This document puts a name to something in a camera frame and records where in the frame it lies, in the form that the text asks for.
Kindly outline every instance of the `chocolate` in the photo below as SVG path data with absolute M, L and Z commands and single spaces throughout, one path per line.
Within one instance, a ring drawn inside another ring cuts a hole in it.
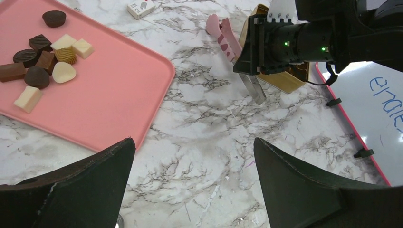
M 55 50 L 55 56 L 59 62 L 65 62 L 71 65 L 75 64 L 77 61 L 77 56 L 71 47 Z
M 42 51 L 36 66 L 45 69 L 49 75 L 52 75 L 53 68 L 55 68 L 57 62 L 55 54 Z
M 15 53 L 13 57 L 14 63 L 23 63 L 25 68 L 34 66 L 39 59 L 39 55 L 32 49 L 25 49 Z
M 52 10 L 44 13 L 42 19 L 51 28 L 57 28 L 66 22 L 66 14 L 59 10 Z
M 28 40 L 29 46 L 39 54 L 42 51 L 52 51 L 52 43 L 42 34 Z
M 49 74 L 38 66 L 30 67 L 25 74 L 24 81 L 27 85 L 38 89 L 46 88 L 50 84 Z
M 25 67 L 23 63 L 11 63 L 0 66 L 0 82 L 23 79 L 24 76 Z

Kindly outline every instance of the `white marble surface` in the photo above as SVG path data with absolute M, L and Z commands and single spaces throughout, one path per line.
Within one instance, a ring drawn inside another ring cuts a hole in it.
M 167 56 L 176 77 L 136 153 L 121 214 L 129 228 L 269 227 L 252 145 L 261 137 L 322 169 L 382 184 L 325 89 L 306 85 L 286 95 L 265 85 L 256 106 L 218 45 L 207 17 L 229 17 L 239 34 L 258 0 L 156 0 L 140 21 L 130 0 L 63 3 Z M 0 116 L 0 184 L 15 184 L 92 154 Z

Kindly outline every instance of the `milk chocolate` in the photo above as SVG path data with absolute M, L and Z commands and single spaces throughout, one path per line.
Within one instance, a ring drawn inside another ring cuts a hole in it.
M 52 10 L 44 13 L 42 19 L 51 28 L 57 28 L 66 22 L 66 14 L 59 10 Z
M 15 53 L 13 57 L 14 63 L 23 63 L 25 68 L 34 66 L 39 59 L 39 55 L 32 49 L 25 49 Z
M 12 63 L 0 66 L 0 82 L 23 79 L 25 67 L 23 63 Z
M 42 51 L 36 66 L 45 69 L 49 75 L 52 75 L 53 68 L 57 62 L 55 54 Z
M 28 40 L 29 46 L 34 49 L 39 54 L 42 51 L 52 51 L 52 47 L 50 46 L 52 43 L 42 34 L 33 37 Z
M 46 88 L 50 84 L 49 74 L 45 69 L 38 66 L 32 66 L 28 69 L 24 81 L 27 85 L 38 89 Z

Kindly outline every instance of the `pink object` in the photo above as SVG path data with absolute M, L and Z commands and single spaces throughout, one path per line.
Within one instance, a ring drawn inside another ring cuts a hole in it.
M 42 14 L 49 10 L 65 12 L 66 23 L 46 26 Z M 167 58 L 54 0 L 4 0 L 0 28 L 0 65 L 39 34 L 54 42 L 67 33 L 95 48 L 73 65 L 75 79 L 51 79 L 30 114 L 13 104 L 24 80 L 0 83 L 0 114 L 97 152 L 129 136 L 141 146 L 175 74 Z
M 242 46 L 239 44 L 234 32 L 232 31 L 232 25 L 228 18 L 222 20 L 221 32 L 227 41 L 230 43 L 230 47 L 234 51 L 236 57 L 239 57 L 242 53 Z
M 324 82 L 326 82 L 325 77 L 323 77 L 322 72 L 320 72 L 319 67 L 318 67 L 318 62 L 315 63 L 315 69 L 317 71 L 317 73 L 319 74 L 319 76 L 322 78 L 322 80 Z M 332 89 L 330 88 L 330 86 L 327 86 L 330 94 L 332 95 L 332 97 L 334 99 L 337 99 L 336 95 L 333 93 Z M 351 122 L 350 118 L 348 118 L 347 113 L 344 111 L 343 107 L 341 106 L 341 104 L 337 105 L 339 107 L 339 109 L 341 110 L 342 114 L 344 115 L 345 119 L 347 120 L 348 124 L 351 126 L 351 128 L 353 129 L 354 133 L 358 136 L 358 139 L 360 140 L 361 144 L 363 145 L 364 149 L 368 150 L 368 147 L 366 146 L 366 144 L 364 143 L 362 137 L 360 136 L 360 134 L 358 133 L 357 129 L 354 127 L 353 123 Z M 390 182 L 388 181 L 388 179 L 386 178 L 385 174 L 382 172 L 381 168 L 379 167 L 378 163 L 376 163 L 376 160 L 374 159 L 373 156 L 370 156 L 372 162 L 374 163 L 375 167 L 378 169 L 378 171 L 380 172 L 382 178 L 385 180 L 385 183 L 388 186 L 391 186 Z
M 206 22 L 206 30 L 207 32 L 217 39 L 218 44 L 221 47 L 221 50 L 227 56 L 228 61 L 232 62 L 235 58 L 234 51 L 230 47 L 227 39 L 221 32 L 220 29 L 220 20 L 216 14 L 212 14 L 209 16 Z

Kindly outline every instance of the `white bracket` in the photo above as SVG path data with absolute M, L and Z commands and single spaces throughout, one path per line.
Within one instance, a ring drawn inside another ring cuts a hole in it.
M 295 0 L 272 0 L 269 6 L 269 12 L 267 13 L 267 22 L 272 22 L 274 19 L 276 22 L 280 22 L 280 19 L 284 19 L 287 22 L 291 19 L 291 22 L 295 23 L 297 18 L 297 8 L 295 6 Z

